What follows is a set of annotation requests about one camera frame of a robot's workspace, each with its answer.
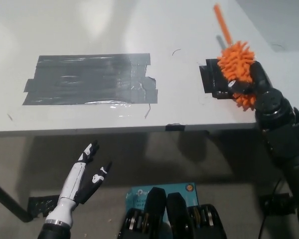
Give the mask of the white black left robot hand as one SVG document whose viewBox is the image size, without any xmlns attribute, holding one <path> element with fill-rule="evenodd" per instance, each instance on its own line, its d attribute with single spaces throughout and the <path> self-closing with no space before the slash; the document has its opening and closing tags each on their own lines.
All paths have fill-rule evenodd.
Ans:
<svg viewBox="0 0 299 239">
<path fill-rule="evenodd" d="M 102 185 L 112 166 L 111 162 L 106 166 L 102 166 L 86 185 L 81 185 L 86 167 L 93 161 L 98 149 L 97 141 L 90 143 L 73 164 L 64 182 L 57 206 L 45 219 L 46 224 L 72 228 L 72 212 L 79 204 L 85 204 Z"/>
</svg>

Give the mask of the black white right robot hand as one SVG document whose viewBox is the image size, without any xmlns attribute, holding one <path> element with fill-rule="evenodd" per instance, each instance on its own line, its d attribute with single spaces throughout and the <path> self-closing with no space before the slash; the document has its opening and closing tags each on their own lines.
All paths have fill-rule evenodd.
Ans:
<svg viewBox="0 0 299 239">
<path fill-rule="evenodd" d="M 228 83 L 234 93 L 254 94 L 255 119 L 265 145 L 272 157 L 299 156 L 299 111 L 293 108 L 282 92 L 274 88 L 262 65 L 255 61 L 250 66 L 252 83 L 235 79 Z"/>
</svg>

